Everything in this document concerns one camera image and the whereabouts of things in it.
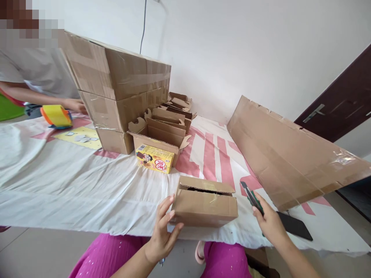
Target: yellow paper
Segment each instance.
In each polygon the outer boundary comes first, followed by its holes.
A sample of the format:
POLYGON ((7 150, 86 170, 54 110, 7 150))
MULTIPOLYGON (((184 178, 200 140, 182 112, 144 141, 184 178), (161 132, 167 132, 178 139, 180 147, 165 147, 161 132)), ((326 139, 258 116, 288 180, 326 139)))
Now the yellow paper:
POLYGON ((67 141, 89 149, 98 150, 102 147, 97 131, 87 127, 78 127, 54 136, 54 138, 67 141))

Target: person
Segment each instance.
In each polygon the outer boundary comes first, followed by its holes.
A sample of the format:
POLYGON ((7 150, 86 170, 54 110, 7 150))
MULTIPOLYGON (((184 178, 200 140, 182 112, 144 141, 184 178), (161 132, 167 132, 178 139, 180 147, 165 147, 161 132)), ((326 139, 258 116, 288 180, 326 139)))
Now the person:
POLYGON ((87 114, 59 48, 11 45, 9 34, 38 34, 36 13, 26 8, 25 0, 2 1, 1 8, 6 11, 8 30, 0 30, 0 93, 15 103, 26 103, 29 119, 41 117, 40 108, 47 104, 87 114))
MULTIPOLYGON (((287 235, 278 214, 259 194, 255 195, 263 207, 264 216, 253 207, 254 216, 265 237, 287 263, 293 278, 319 278, 287 235)), ((145 237, 101 234, 80 258, 69 278, 147 277, 156 264, 170 254, 184 227, 183 223, 178 223, 172 233, 167 231, 174 211, 166 212, 173 202, 174 195, 171 195, 157 207, 155 228, 149 241, 145 237)), ((251 278, 245 251, 239 244, 200 241, 195 256, 199 263, 206 263, 202 278, 251 278)))

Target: smartphone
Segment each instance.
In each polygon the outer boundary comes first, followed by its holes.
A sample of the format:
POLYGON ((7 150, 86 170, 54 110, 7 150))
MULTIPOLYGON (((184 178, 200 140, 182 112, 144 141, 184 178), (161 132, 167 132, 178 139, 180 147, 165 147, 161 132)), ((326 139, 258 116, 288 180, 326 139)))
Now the smartphone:
POLYGON ((289 216, 287 214, 283 214, 282 212, 277 213, 279 215, 279 218, 281 218, 282 224, 287 232, 296 236, 300 236, 309 241, 313 241, 313 238, 310 235, 303 221, 296 219, 292 216, 289 216))

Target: green box cutter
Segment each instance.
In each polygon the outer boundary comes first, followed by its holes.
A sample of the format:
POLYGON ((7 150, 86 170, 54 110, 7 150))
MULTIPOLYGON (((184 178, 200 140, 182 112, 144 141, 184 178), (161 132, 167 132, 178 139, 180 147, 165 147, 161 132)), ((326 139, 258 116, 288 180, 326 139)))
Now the green box cutter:
POLYGON ((240 183, 241 183, 242 187, 246 190, 247 198, 250 201, 250 204, 252 206, 256 207, 260 211, 260 213, 262 214, 262 216, 264 216, 263 207, 261 206, 261 204, 258 201, 258 199, 256 199, 256 196, 254 194, 254 191, 249 190, 249 188, 247 187, 247 184, 244 181, 240 181, 240 183))

